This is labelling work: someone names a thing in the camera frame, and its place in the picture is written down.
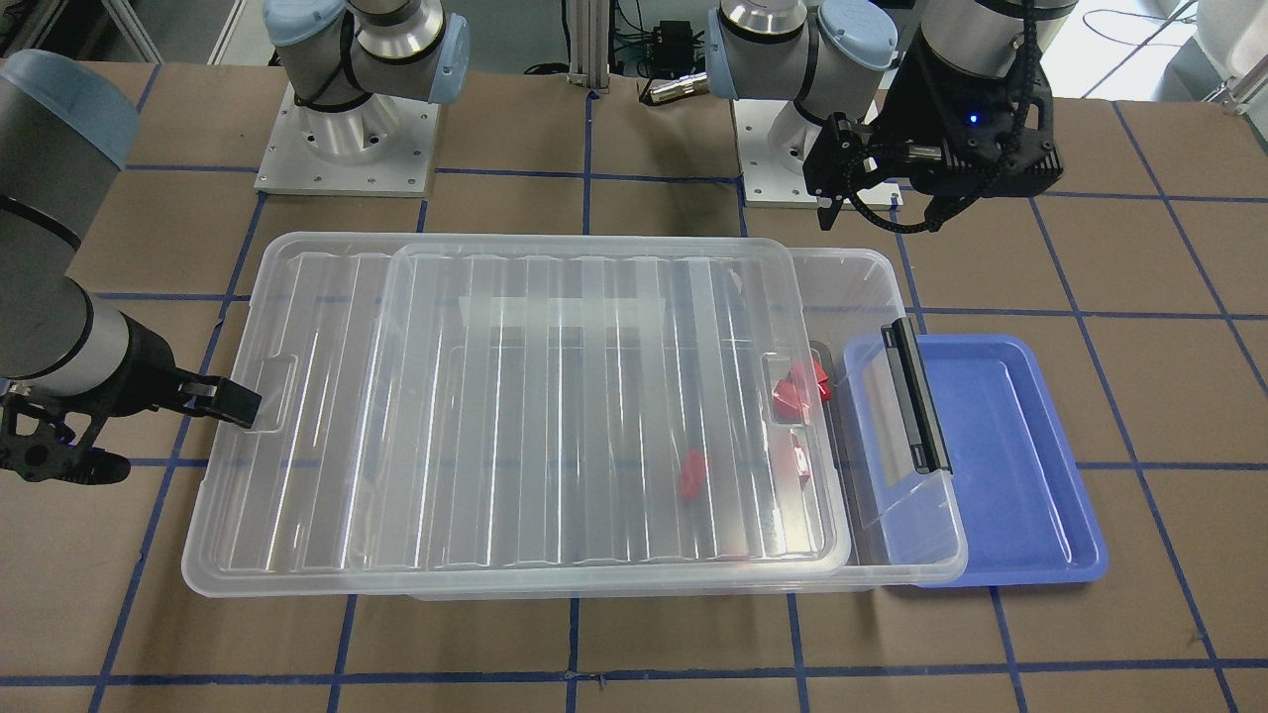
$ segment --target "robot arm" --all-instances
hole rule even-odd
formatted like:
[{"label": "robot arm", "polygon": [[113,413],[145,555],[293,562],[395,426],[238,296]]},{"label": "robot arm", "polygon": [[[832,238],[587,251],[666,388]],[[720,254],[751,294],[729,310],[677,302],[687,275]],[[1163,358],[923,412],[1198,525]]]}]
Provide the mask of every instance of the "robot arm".
[{"label": "robot arm", "polygon": [[264,20],[308,147],[336,164],[392,150],[388,96],[449,104],[467,77],[470,29],[440,0],[269,0]]},{"label": "robot arm", "polygon": [[[127,459],[93,447],[110,416],[161,407],[250,426],[260,403],[179,369],[162,337],[65,274],[136,132],[128,100],[65,57],[28,49],[0,69],[0,377],[13,382],[0,468],[28,481],[126,478]],[[71,412],[89,416],[82,435]]]},{"label": "robot arm", "polygon": [[[823,230],[850,202],[885,230],[937,231],[979,198],[1037,195],[1061,176],[1038,60],[1075,4],[931,3],[884,109],[865,124],[896,44],[883,10],[866,0],[825,0],[817,11],[801,0],[723,0],[709,24],[710,88],[790,100],[813,145],[801,169]],[[935,197],[923,222],[893,223],[858,198],[890,178]]]}]

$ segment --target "black cable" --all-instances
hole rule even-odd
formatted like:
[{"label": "black cable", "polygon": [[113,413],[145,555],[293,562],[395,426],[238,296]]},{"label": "black cable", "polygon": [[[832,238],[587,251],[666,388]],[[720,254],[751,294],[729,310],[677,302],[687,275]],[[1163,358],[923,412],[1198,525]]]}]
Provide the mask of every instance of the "black cable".
[{"label": "black cable", "polygon": [[[1159,22],[1167,22],[1167,19],[1168,19],[1168,18],[1159,16],[1159,15],[1146,15],[1144,13],[1129,13],[1126,10],[1113,10],[1113,9],[1110,9],[1110,8],[1099,8],[1099,9],[1096,9],[1096,10],[1088,10],[1087,13],[1083,14],[1082,18],[1079,18],[1083,22],[1083,27],[1085,27],[1089,30],[1092,30],[1092,33],[1096,34],[1097,37],[1099,37],[1102,39],[1108,39],[1110,42],[1113,42],[1115,44],[1125,44],[1127,47],[1139,47],[1141,43],[1140,42],[1129,42],[1126,39],[1118,39],[1117,37],[1111,37],[1111,36],[1101,32],[1096,27],[1093,27],[1092,23],[1088,20],[1088,18],[1090,18],[1092,15],[1096,15],[1097,13],[1108,13],[1111,15],[1125,15],[1125,16],[1129,16],[1129,18],[1141,18],[1141,19],[1145,19],[1145,20],[1159,20]],[[1197,14],[1189,15],[1187,18],[1178,18],[1174,22],[1181,23],[1181,24],[1194,24],[1194,23],[1197,23]],[[1150,44],[1150,47],[1182,47],[1182,46],[1181,44],[1173,44],[1173,43],[1169,43],[1169,42],[1155,42],[1154,44]]]},{"label": "black cable", "polygon": [[1113,66],[1112,70],[1110,70],[1108,72],[1106,72],[1106,76],[1098,79],[1097,82],[1092,85],[1092,89],[1084,91],[1083,95],[1079,96],[1079,99],[1087,99],[1088,96],[1090,96],[1093,91],[1096,91],[1097,89],[1099,89],[1101,85],[1106,82],[1106,80],[1108,80],[1110,77],[1112,77],[1115,75],[1115,72],[1117,72],[1118,70],[1121,70],[1123,67],[1123,65],[1126,65],[1127,62],[1130,62],[1131,58],[1136,56],[1136,53],[1139,53],[1141,49],[1144,49],[1146,46],[1149,46],[1149,43],[1153,42],[1155,37],[1158,37],[1159,34],[1163,34],[1163,32],[1167,28],[1172,27],[1173,23],[1175,23],[1177,20],[1179,20],[1179,16],[1182,14],[1184,14],[1184,11],[1188,10],[1189,8],[1192,8],[1193,5],[1197,5],[1197,0],[1187,0],[1183,5],[1181,5],[1179,8],[1177,8],[1175,11],[1172,13],[1167,18],[1167,22],[1164,22],[1161,24],[1161,27],[1159,27],[1156,30],[1154,30],[1154,34],[1150,34],[1149,37],[1146,37],[1145,41],[1141,42],[1140,44],[1137,44],[1135,49],[1132,49],[1131,52],[1129,52],[1127,56],[1123,57],[1121,62],[1118,62],[1117,65]]},{"label": "black cable", "polygon": [[568,0],[559,0],[559,20],[563,23],[563,47],[572,65],[572,32],[568,30]]},{"label": "black cable", "polygon": [[0,11],[0,20],[3,20],[0,22],[0,57],[18,39],[18,33],[25,27],[27,19],[30,18],[34,9],[36,0],[16,0],[5,5],[4,11]]},{"label": "black cable", "polygon": [[1026,118],[1030,115],[1031,103],[1035,99],[1035,77],[1038,76],[1038,23],[1035,19],[1035,0],[1022,0],[1022,46],[1017,49],[1018,58],[1022,61],[1023,66],[1023,89],[1022,95],[1018,98],[1017,109],[1013,110],[1013,126],[1008,134],[1008,141],[999,152],[999,159],[992,165],[990,171],[987,176],[978,184],[978,188],[973,190],[969,195],[965,195],[960,200],[952,203],[947,209],[942,211],[942,214],[928,217],[914,225],[902,225],[894,221],[885,219],[876,214],[867,203],[864,202],[858,195],[858,189],[855,188],[855,174],[858,166],[865,164],[867,159],[874,159],[876,150],[869,147],[864,151],[862,157],[850,164],[846,167],[846,198],[855,211],[864,217],[869,223],[890,232],[896,232],[902,235],[912,235],[917,232],[937,232],[942,225],[951,218],[965,212],[970,206],[976,203],[983,195],[990,190],[990,186],[999,180],[999,176],[1004,175],[1004,169],[1008,167],[1008,162],[1012,161],[1013,155],[1017,152],[1018,146],[1021,146],[1022,133],[1026,131]]}]

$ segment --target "red block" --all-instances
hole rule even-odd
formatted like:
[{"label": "red block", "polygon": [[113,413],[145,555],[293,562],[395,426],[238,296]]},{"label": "red block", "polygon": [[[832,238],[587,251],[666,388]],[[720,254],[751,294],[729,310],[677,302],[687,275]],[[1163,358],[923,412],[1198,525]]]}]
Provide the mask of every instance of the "red block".
[{"label": "red block", "polygon": [[687,450],[687,457],[682,459],[682,473],[678,478],[678,495],[682,500],[691,502],[700,495],[700,488],[705,486],[709,477],[709,461],[705,454],[692,448]]}]

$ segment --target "brown cardboard surface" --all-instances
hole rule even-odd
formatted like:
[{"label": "brown cardboard surface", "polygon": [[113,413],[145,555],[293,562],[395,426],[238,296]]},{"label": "brown cardboard surface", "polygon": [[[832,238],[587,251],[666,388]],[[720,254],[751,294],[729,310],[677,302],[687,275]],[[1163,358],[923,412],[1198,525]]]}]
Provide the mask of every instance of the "brown cardboard surface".
[{"label": "brown cardboard surface", "polygon": [[735,186],[596,180],[592,235],[739,235]]},{"label": "brown cardboard surface", "polygon": [[1077,461],[1121,463],[1127,447],[1074,317],[929,315],[932,334],[1004,334],[1035,351]]},{"label": "brown cardboard surface", "polygon": [[1156,193],[1113,104],[1099,99],[1058,99],[1052,114],[1056,147],[1065,165],[1065,175],[1055,190]]},{"label": "brown cardboard surface", "polygon": [[117,686],[107,690],[101,699],[101,712],[219,713],[223,710],[268,710],[269,713],[301,713],[325,710],[328,695],[328,686]]},{"label": "brown cardboard surface", "polygon": [[790,680],[612,681],[577,686],[577,712],[766,713],[796,710],[796,684]]},{"label": "brown cardboard surface", "polygon": [[547,713],[564,707],[563,684],[372,684],[344,686],[340,713],[444,710]]},{"label": "brown cardboard surface", "polygon": [[1161,200],[1036,203],[1080,310],[1219,311]]},{"label": "brown cardboard surface", "polygon": [[237,293],[250,294],[264,251],[288,232],[413,232],[422,202],[412,198],[270,195],[242,264]]},{"label": "brown cardboard surface", "polygon": [[164,65],[128,164],[259,166],[285,89],[280,67]]},{"label": "brown cardboard surface", "polygon": [[1263,197],[1268,157],[1244,117],[1197,101],[1118,107],[1168,195]]},{"label": "brown cardboard surface", "polygon": [[441,110],[435,165],[445,169],[581,171],[586,90],[562,75],[470,72]]},{"label": "brown cardboard surface", "polygon": [[1193,713],[1226,710],[1211,671],[1080,671],[1025,674],[1035,713]]},{"label": "brown cardboard surface", "polygon": [[568,601],[358,601],[347,671],[553,671],[568,664]]},{"label": "brown cardboard surface", "polygon": [[0,675],[101,670],[162,473],[134,468],[95,494],[0,477]]},{"label": "brown cardboard surface", "polygon": [[798,596],[806,666],[1000,664],[985,590],[894,587]]},{"label": "brown cardboard surface", "polygon": [[1217,320],[1088,320],[1136,447],[1154,462],[1268,461],[1268,398]]},{"label": "brown cardboard surface", "polygon": [[98,292],[223,294],[255,211],[250,175],[123,171],[68,271]]},{"label": "brown cardboard surface", "polygon": [[708,95],[644,107],[638,91],[645,82],[614,76],[610,93],[593,101],[595,173],[739,175],[730,101]]},{"label": "brown cardboard surface", "polygon": [[1012,681],[1004,675],[888,676],[812,679],[810,709],[823,713],[853,710],[1017,710]]},{"label": "brown cardboard surface", "polygon": [[1220,656],[1268,657],[1268,509],[1263,473],[1159,471],[1148,476],[1175,556]]},{"label": "brown cardboard surface", "polygon": [[1243,713],[1264,713],[1268,710],[1268,671],[1230,670],[1224,672]]},{"label": "brown cardboard surface", "polygon": [[119,646],[118,674],[328,674],[344,596],[205,599],[180,556],[203,472],[178,468]]},{"label": "brown cardboard surface", "polygon": [[1224,307],[1232,313],[1268,313],[1268,206],[1175,203],[1174,208]]},{"label": "brown cardboard surface", "polygon": [[82,713],[93,699],[86,686],[4,688],[0,710],[8,713]]},{"label": "brown cardboard surface", "polygon": [[756,669],[792,665],[782,596],[590,599],[578,669]]},{"label": "brown cardboard surface", "polygon": [[[904,198],[899,222],[921,222],[928,198],[914,193]],[[904,241],[926,307],[1070,307],[1026,200],[980,200],[937,233]]]},{"label": "brown cardboard surface", "polygon": [[1008,587],[1018,661],[1205,657],[1149,505],[1129,471],[1085,471],[1110,568],[1090,585]]},{"label": "brown cardboard surface", "polygon": [[427,232],[579,235],[581,179],[437,175]]}]

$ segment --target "lid handle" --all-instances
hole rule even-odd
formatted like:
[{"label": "lid handle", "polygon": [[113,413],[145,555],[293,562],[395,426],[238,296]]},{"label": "lid handle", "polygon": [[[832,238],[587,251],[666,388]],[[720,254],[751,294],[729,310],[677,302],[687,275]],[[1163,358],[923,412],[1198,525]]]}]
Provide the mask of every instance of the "lid handle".
[{"label": "lid handle", "polygon": [[908,317],[894,320],[888,327],[880,329],[885,340],[885,355],[894,377],[894,391],[903,410],[903,426],[907,429],[907,443],[912,449],[915,472],[951,471],[951,458],[942,440],[942,426],[933,407],[933,395],[929,381],[924,376],[924,359],[915,343],[915,329]]}]

